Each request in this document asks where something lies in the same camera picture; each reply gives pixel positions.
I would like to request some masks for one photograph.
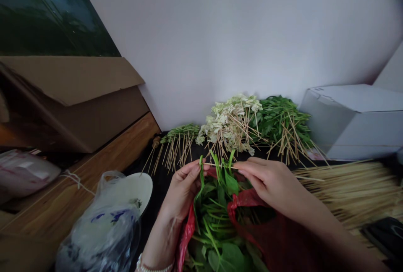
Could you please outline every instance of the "white box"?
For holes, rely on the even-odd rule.
[[[312,140],[330,159],[363,160],[397,152],[403,145],[403,93],[371,85],[315,87],[300,111]]]

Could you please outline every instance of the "finger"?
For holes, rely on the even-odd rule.
[[[177,174],[180,178],[184,179],[186,175],[192,170],[192,168],[196,165],[199,165],[200,160],[195,160],[183,166],[179,169],[175,174]],[[210,169],[210,165],[203,164],[203,170],[207,171]]]
[[[186,175],[192,170],[192,168],[197,165],[199,165],[199,160],[190,162],[185,166],[183,166],[181,169],[179,169],[177,172],[175,172],[175,174],[184,179],[186,178]]]
[[[191,185],[199,178],[200,166],[193,166],[191,171],[187,174],[186,179],[183,180],[183,184],[186,188],[190,188]]]
[[[207,171],[207,170],[209,170],[210,168],[211,168],[210,165],[203,164],[203,170]]]
[[[266,186],[259,178],[255,177],[253,174],[250,174],[244,170],[238,170],[238,172],[251,182],[253,188],[255,188],[257,192],[266,191]]]
[[[235,168],[238,168],[240,170],[244,170],[258,179],[265,181],[267,178],[267,167],[253,163],[253,162],[236,162],[234,164]]]
[[[248,159],[248,162],[256,163],[256,164],[259,164],[259,165],[262,165],[262,166],[267,166],[268,161],[265,160],[265,159],[257,158],[257,157],[250,157]]]

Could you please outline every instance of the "string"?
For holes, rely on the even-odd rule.
[[[61,174],[61,175],[59,175],[59,176],[63,176],[63,177],[72,179],[74,182],[77,183],[77,189],[80,189],[80,187],[82,187],[82,188],[84,188],[84,190],[88,191],[88,192],[91,193],[93,196],[95,196],[95,193],[94,193],[94,192],[92,192],[92,191],[89,190],[87,187],[85,187],[83,184],[81,184],[81,178],[80,178],[78,175],[76,175],[76,174],[74,174],[74,173],[71,173],[68,169],[66,169],[66,170],[64,171],[64,173],[66,173],[66,174]]]

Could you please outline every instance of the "spinach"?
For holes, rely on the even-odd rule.
[[[238,182],[236,181],[236,179],[234,179],[232,176],[228,174],[226,169],[224,169],[224,172],[225,172],[225,184],[227,185],[227,193],[231,197],[233,194],[238,195],[239,193]]]
[[[189,260],[186,260],[186,271],[267,272],[261,268],[264,263],[259,253],[248,248],[248,242],[237,235],[228,216],[227,206],[232,201],[232,195],[238,195],[240,189],[250,188],[248,183],[238,183],[234,178],[231,170],[234,151],[229,161],[221,164],[212,152],[211,156],[216,165],[217,179],[204,178],[201,157],[201,188],[194,199],[197,232],[193,234],[188,245]],[[250,211],[248,207],[240,208],[237,211],[238,221],[251,215]]]
[[[196,221],[196,230],[200,234],[199,223],[197,222],[197,211],[199,211],[200,208],[202,207],[201,206],[202,205],[201,195],[202,195],[203,189],[204,189],[203,156],[200,156],[199,165],[200,165],[200,182],[201,182],[201,186],[200,186],[200,191],[197,193],[197,195],[194,198],[193,209],[194,209],[194,216],[195,216],[195,221]]]
[[[222,253],[209,252],[209,263],[215,272],[244,271],[245,258],[237,245],[231,243],[222,244]]]
[[[252,257],[253,264],[255,266],[254,271],[256,272],[269,272],[269,269],[266,267],[261,257],[262,254],[260,250],[250,242],[246,242],[246,249],[248,250],[250,256]]]

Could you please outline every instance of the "cardboard flap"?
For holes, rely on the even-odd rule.
[[[324,86],[310,90],[357,112],[403,110],[403,93],[367,84]]]
[[[144,83],[121,57],[0,57],[14,73],[64,106]]]

